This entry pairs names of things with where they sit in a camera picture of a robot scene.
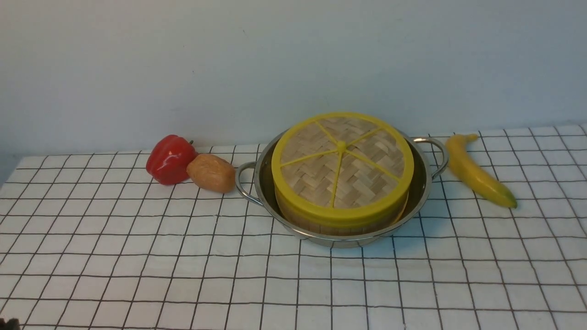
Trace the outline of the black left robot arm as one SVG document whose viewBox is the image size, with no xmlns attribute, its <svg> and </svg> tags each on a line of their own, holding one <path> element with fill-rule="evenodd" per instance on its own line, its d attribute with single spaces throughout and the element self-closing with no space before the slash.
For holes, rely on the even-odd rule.
<svg viewBox="0 0 587 330">
<path fill-rule="evenodd" d="M 17 318 L 10 318 L 7 320 L 1 318 L 0 330 L 21 330 L 20 322 Z"/>
</svg>

